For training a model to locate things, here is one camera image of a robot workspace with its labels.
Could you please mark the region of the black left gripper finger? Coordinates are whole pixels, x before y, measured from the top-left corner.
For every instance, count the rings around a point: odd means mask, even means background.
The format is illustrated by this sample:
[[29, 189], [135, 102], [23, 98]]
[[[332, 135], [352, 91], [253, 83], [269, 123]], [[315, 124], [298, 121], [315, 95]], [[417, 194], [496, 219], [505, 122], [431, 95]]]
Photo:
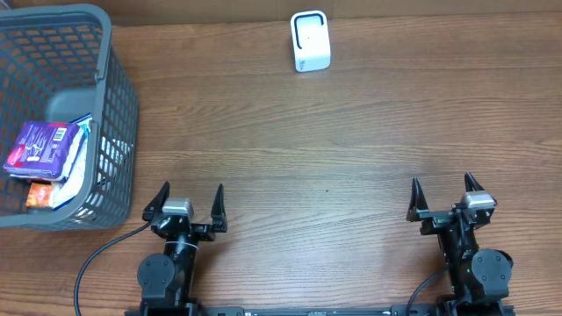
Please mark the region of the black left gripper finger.
[[227, 232], [227, 215], [224, 206], [224, 185], [217, 189], [211, 210], [212, 229], [215, 233]]
[[158, 212], [162, 211], [166, 200], [169, 198], [169, 189], [169, 182], [165, 182], [156, 196], [144, 208], [142, 213], [144, 221], [151, 221]]

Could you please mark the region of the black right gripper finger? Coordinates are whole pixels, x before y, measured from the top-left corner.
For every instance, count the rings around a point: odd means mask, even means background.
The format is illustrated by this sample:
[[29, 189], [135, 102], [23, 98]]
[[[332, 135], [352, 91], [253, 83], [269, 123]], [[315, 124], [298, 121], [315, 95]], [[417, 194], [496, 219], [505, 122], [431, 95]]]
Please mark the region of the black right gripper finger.
[[471, 172], [465, 173], [465, 190], [467, 192], [482, 191], [484, 188], [478, 183]]
[[429, 207], [417, 177], [413, 178], [411, 189], [412, 193], [407, 210], [407, 221], [421, 221], [425, 217], [425, 213], [429, 212]]

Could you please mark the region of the white blue snack bag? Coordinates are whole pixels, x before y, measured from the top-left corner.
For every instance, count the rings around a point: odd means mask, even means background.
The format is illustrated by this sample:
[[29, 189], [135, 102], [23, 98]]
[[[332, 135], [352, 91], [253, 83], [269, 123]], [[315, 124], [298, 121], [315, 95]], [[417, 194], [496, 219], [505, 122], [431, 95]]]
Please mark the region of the white blue snack bag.
[[72, 169], [70, 170], [67, 181], [65, 183], [53, 184], [54, 196], [52, 202], [54, 210], [58, 210], [64, 205], [67, 205], [75, 198], [75, 196], [82, 188], [86, 169], [88, 138], [90, 135], [91, 120], [92, 115], [90, 113], [72, 120], [72, 123], [76, 123], [83, 130], [83, 140], [77, 152], [75, 162]]

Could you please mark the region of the small orange snack packet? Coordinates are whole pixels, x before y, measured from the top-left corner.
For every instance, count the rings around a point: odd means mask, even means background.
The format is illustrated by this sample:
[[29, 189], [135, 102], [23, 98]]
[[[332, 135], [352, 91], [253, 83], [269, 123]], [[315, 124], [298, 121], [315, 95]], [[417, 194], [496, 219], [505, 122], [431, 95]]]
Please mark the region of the small orange snack packet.
[[25, 205], [32, 208], [52, 207], [53, 191], [50, 183], [31, 183]]

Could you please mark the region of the purple sanitary pad pack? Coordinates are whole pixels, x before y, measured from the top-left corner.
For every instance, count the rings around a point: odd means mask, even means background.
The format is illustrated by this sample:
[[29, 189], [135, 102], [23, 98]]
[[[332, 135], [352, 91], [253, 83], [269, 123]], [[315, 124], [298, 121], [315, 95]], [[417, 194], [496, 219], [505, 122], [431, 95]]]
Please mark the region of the purple sanitary pad pack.
[[85, 135], [76, 123], [27, 121], [4, 163], [13, 177], [65, 182]]

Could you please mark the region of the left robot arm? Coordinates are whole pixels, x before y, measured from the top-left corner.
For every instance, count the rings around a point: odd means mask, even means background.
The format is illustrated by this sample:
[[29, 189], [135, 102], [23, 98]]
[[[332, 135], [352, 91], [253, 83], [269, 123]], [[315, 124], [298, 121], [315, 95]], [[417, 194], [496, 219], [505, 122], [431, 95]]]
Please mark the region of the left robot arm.
[[151, 231], [164, 239], [164, 250], [146, 257], [137, 271], [141, 287], [142, 315], [205, 315], [200, 301], [191, 296], [198, 244], [216, 240], [227, 231], [224, 186], [217, 189], [209, 224], [193, 221], [192, 202], [171, 197], [165, 183], [145, 207], [142, 219]]

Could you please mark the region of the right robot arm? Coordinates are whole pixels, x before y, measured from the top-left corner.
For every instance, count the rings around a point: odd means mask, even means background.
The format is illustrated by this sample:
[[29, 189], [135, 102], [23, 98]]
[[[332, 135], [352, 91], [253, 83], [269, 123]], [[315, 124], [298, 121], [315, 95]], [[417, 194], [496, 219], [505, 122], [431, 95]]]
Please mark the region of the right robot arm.
[[[422, 235], [436, 235], [445, 259], [445, 267], [428, 277], [410, 296], [406, 315], [498, 315], [515, 314], [515, 308], [504, 305], [512, 277], [512, 257], [498, 249], [479, 247], [475, 231], [491, 222], [497, 200], [474, 178], [465, 173], [465, 193], [448, 211], [434, 211], [423, 194], [417, 178], [412, 193], [407, 221], [420, 222]], [[451, 294], [437, 297], [431, 307], [417, 305], [417, 295], [437, 278], [447, 274]]]

